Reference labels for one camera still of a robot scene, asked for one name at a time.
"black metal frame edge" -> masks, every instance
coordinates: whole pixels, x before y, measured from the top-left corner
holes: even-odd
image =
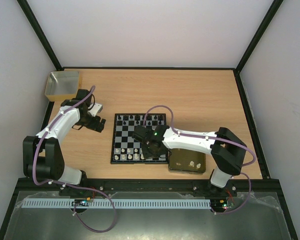
[[[28,19],[29,23],[31,24],[33,30],[35,31],[37,37],[39,38],[42,46],[44,47],[46,53],[48,54],[48,56],[50,57],[55,69],[57,71],[61,71],[62,70],[62,66],[59,62],[59,60],[57,59],[57,56],[55,54],[55,52],[53,51],[50,43],[48,42],[48,39],[46,38],[46,35],[44,33],[44,31],[42,30],[42,28],[40,27],[35,14],[33,13],[33,11],[31,10],[27,0],[17,0],[22,11],[24,12],[26,18]]]
[[[113,69],[113,70],[235,70],[234,67],[159,67],[159,66],[64,66],[65,69]]]
[[[251,135],[251,138],[252,138],[255,154],[257,156],[257,161],[259,163],[262,178],[263,179],[269,179],[271,177],[270,172],[269,172],[268,165],[267,165],[267,162],[266,162],[266,159],[265,159],[265,155],[264,155],[264,152],[263,152],[260,140],[259,140],[257,128],[256,128],[255,121],[254,121],[254,118],[253,118],[252,113],[251,113],[251,109],[250,109],[250,105],[248,103],[245,88],[243,86],[243,83],[242,83],[239,72],[234,70],[233,74],[234,74],[235,82],[236,82],[238,92],[239,92],[239,95],[240,95],[240,98],[241,98],[243,111],[244,111],[244,114],[245,114],[246,122],[247,122],[248,127],[249,127],[250,135]]]
[[[280,8],[282,2],[284,0],[274,0],[266,12],[262,22],[260,23],[258,29],[256,30],[251,42],[249,43],[247,49],[245,50],[241,60],[239,61],[236,70],[240,73],[244,68],[245,64],[247,63],[248,59],[250,58],[252,52],[255,50],[257,44],[259,43],[261,37],[265,33],[266,29],[268,28],[269,24],[271,23],[272,19],[276,15],[276,12]]]
[[[117,116],[118,115],[145,115],[146,113],[115,113],[114,114],[114,123],[113,123],[113,134],[112,134],[112,150],[111,150],[111,160],[110,160],[110,164],[168,164],[168,157],[166,157],[166,161],[164,162],[160,162],[160,161],[154,161],[154,162],[145,162],[145,161],[135,161],[135,162],[118,162],[118,161],[114,161],[113,160],[113,155],[114,155],[114,145],[115,145],[115,134],[116,134],[116,122],[117,122]],[[148,115],[164,115],[164,124],[166,125],[167,124],[167,115],[165,113],[149,113]]]
[[[154,192],[163,191],[171,192],[170,188],[174,192],[179,193],[192,193],[194,194],[197,190],[193,189],[193,186],[200,184],[207,184],[208,179],[194,179],[194,180],[173,180],[173,179],[94,179],[88,178],[86,185],[94,186],[97,189],[103,186],[103,191],[108,193],[114,193],[115,191],[129,191],[129,192]],[[247,192],[249,185],[247,180],[232,180],[236,186],[237,192]],[[285,200],[284,193],[282,191],[279,180],[277,179],[252,179],[252,190],[254,192],[275,192],[278,196],[281,209],[284,213],[284,218],[293,240],[297,240],[298,236],[292,222],[289,209]],[[56,184],[44,184],[37,186],[34,184],[31,178],[19,178],[14,189],[9,207],[6,211],[1,229],[0,229],[0,240],[4,239],[6,234],[11,215],[13,213],[17,197],[20,191],[60,191],[60,187]]]

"black bracket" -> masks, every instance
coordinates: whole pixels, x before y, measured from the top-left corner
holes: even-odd
[[[168,125],[158,125],[155,130],[138,125],[135,127],[132,138],[141,143],[142,154],[146,159],[160,157],[168,152],[163,144]]]
[[[27,136],[23,140],[23,173],[29,178],[32,178],[34,156],[39,140],[37,136]],[[38,156],[37,158],[35,168],[37,178],[54,180],[61,178],[65,169],[65,161],[58,139],[54,137],[44,139],[40,152],[43,149],[45,156]]]
[[[216,136],[245,147],[247,146],[232,131],[225,127],[220,127],[219,131],[216,132]],[[224,142],[216,140],[214,144],[211,145],[211,155],[215,160],[215,163],[218,168],[226,174],[233,176],[240,175],[246,150],[232,144],[225,143],[224,146],[223,144]]]

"metal surface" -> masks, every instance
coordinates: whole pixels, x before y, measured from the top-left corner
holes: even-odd
[[[143,195],[125,193],[124,196],[138,198]],[[117,224],[106,233],[88,231],[72,216],[70,209],[17,207],[5,239],[289,240],[277,195],[267,192],[255,197],[240,211],[223,216],[215,216],[204,209],[118,209]],[[240,197],[234,200],[238,205],[243,201]],[[107,228],[113,219],[112,209],[87,209],[78,214],[90,227],[99,230]]]
[[[45,95],[76,94],[78,84],[78,71],[54,71],[49,74]]]
[[[210,200],[205,199],[113,199],[116,209],[210,209]],[[24,209],[68,209],[75,205],[74,199],[28,198]],[[79,205],[77,209],[112,209],[108,199],[94,199]]]

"transparent acrylic panel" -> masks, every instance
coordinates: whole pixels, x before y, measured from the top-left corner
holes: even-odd
[[[253,193],[241,210],[214,215],[208,209],[118,209],[115,227],[106,233],[84,228],[67,208],[21,208],[29,198],[60,198],[58,192],[20,192],[7,229],[10,240],[289,240],[287,224],[276,193]],[[247,193],[234,197],[239,206]],[[178,193],[118,192],[113,199],[196,199]],[[90,227],[103,230],[113,220],[112,209],[79,213]]]

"black frame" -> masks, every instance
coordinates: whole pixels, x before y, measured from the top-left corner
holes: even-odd
[[[263,179],[251,180],[252,190],[254,192],[276,192],[277,193],[279,203],[283,210],[284,217],[290,232],[290,236],[294,240],[298,239],[280,182],[277,179],[271,179],[267,162],[265,160],[265,156],[256,130],[256,125],[248,103],[246,92],[240,77],[240,73],[242,69],[244,68],[249,57],[253,53],[258,42],[260,41],[267,27],[269,26],[271,20],[273,19],[279,7],[281,6],[283,0],[274,0],[272,2],[269,10],[267,11],[265,17],[263,18],[259,28],[254,34],[250,44],[248,45],[246,51],[244,52],[236,68],[232,68],[232,67],[229,68],[223,68],[223,67],[75,67],[75,66],[62,67],[51,45],[49,44],[43,30],[41,29],[34,13],[32,12],[27,0],[17,0],[17,1],[21,9],[23,10],[24,14],[26,15],[27,19],[29,20],[29,23],[31,24],[33,30],[37,34],[39,40],[41,41],[44,49],[46,50],[48,56],[50,57],[57,71],[63,71],[64,69],[231,70],[233,71],[238,92],[241,98],[243,110],[245,113],[246,121],[254,145],[254,149],[256,151],[258,164],[263,178]],[[49,118],[51,116],[53,106],[54,103],[49,102],[41,129],[43,129],[49,123]],[[103,190],[106,193],[112,193],[113,190],[111,188],[114,188],[114,191],[140,191],[140,189],[142,189],[143,191],[152,191],[152,192],[159,191],[159,190],[168,192],[170,191],[169,188],[173,188],[175,190],[174,192],[190,193],[190,194],[198,195],[200,193],[198,191],[195,191],[193,187],[198,186],[200,184],[207,184],[207,182],[208,182],[207,179],[205,180],[89,179],[89,178],[87,179],[88,185],[95,186],[96,188],[98,188],[99,186],[103,186]],[[232,180],[232,183],[235,184],[238,192],[248,191],[247,180]],[[55,184],[52,185],[45,184],[42,186],[36,186],[33,183],[33,181],[29,178],[19,178],[0,229],[0,239],[4,238],[5,233],[7,231],[9,220],[13,212],[19,191],[59,191],[59,190],[60,188]]]

